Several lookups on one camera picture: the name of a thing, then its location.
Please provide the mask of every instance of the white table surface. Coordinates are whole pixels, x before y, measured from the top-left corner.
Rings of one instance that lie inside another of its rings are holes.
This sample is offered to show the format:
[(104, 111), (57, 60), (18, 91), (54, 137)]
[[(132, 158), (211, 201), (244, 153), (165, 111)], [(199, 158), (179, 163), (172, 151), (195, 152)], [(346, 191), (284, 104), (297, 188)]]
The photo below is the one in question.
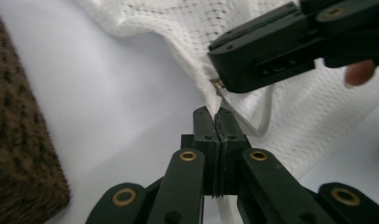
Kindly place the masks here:
[[(110, 36), (72, 0), (0, 0), (0, 16), (72, 192), (49, 224), (84, 223), (110, 187), (164, 174), (204, 99), (160, 36)], [(301, 179), (312, 190), (333, 181), (379, 203), (379, 106)], [(210, 199), (204, 223), (220, 223)]]

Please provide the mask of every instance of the black linkage arm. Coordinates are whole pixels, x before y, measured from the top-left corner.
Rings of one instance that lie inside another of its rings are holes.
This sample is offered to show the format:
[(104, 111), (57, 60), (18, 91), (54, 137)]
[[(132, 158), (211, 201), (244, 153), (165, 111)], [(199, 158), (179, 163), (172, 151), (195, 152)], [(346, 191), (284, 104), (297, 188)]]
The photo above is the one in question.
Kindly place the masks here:
[(356, 189), (302, 187), (272, 153), (251, 147), (229, 110), (193, 116), (194, 134), (182, 135), (165, 176), (146, 189), (109, 189), (87, 224), (199, 224), (204, 195), (237, 195), (245, 224), (379, 224), (379, 205)]
[(301, 0), (215, 40), (208, 56), (228, 91), (243, 93), (315, 68), (379, 65), (379, 0)]

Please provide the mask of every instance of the white cloth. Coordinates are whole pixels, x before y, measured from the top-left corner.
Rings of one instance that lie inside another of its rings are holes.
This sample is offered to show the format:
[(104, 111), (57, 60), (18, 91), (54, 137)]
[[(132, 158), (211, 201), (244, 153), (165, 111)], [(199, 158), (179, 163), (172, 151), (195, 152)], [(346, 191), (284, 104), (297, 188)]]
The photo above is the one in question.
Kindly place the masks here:
[[(212, 115), (218, 111), (221, 97), (209, 81), (218, 74), (206, 56), (207, 47), (231, 28), (287, 2), (76, 1), (112, 35), (124, 37), (144, 32), (162, 35), (203, 93)], [(343, 84), (343, 70), (328, 69), (318, 62), (314, 71), (258, 91), (247, 94), (222, 91), (221, 94), (253, 126), (253, 134), (258, 135), (250, 137), (253, 147), (272, 151), (294, 176), (299, 177), (379, 103), (379, 76), (363, 87), (347, 90)], [(240, 223), (234, 211), (234, 199), (226, 199), (219, 203), (223, 222)]]

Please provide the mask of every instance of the white mesh fabric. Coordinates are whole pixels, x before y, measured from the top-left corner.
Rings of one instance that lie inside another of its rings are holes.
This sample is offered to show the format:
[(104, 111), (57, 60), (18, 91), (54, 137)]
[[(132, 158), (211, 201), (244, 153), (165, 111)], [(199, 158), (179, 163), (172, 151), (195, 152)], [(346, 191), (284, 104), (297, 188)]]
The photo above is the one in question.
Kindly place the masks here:
[[(209, 81), (218, 74), (206, 56), (207, 47), (231, 28), (287, 2), (76, 1), (112, 35), (155, 32), (164, 36), (176, 59), (204, 94), (212, 115), (218, 111), (221, 98)], [(226, 101), (254, 126), (255, 135), (265, 133), (250, 137), (253, 147), (272, 151), (296, 177), (315, 164), (334, 142), (352, 131), (379, 102), (379, 77), (364, 87), (347, 90), (343, 70), (328, 69), (322, 64), (317, 67), (251, 93), (221, 91)], [(219, 200), (219, 205), (223, 223), (241, 223), (234, 199)]]

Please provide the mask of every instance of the brass screw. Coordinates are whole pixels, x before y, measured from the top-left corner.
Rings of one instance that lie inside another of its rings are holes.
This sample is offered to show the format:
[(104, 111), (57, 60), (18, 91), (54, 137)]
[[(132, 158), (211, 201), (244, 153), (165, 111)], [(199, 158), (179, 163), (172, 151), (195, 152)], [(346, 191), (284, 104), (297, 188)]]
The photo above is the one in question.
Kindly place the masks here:
[(183, 161), (194, 161), (198, 155), (193, 151), (185, 151), (180, 154), (180, 159)]
[[(131, 196), (128, 199), (121, 200), (119, 198), (121, 194), (130, 194)], [(112, 201), (116, 206), (126, 206), (132, 203), (134, 199), (136, 199), (136, 191), (133, 189), (121, 189), (114, 194)]]
[(349, 206), (357, 206), (360, 204), (360, 198), (349, 189), (334, 188), (331, 191), (331, 195), (336, 201)]
[(333, 7), (326, 11), (326, 16), (337, 17), (344, 13), (344, 7)]
[(260, 151), (260, 150), (255, 150), (255, 151), (250, 152), (250, 157), (251, 159), (256, 160), (256, 161), (268, 160), (268, 155), (265, 152)]

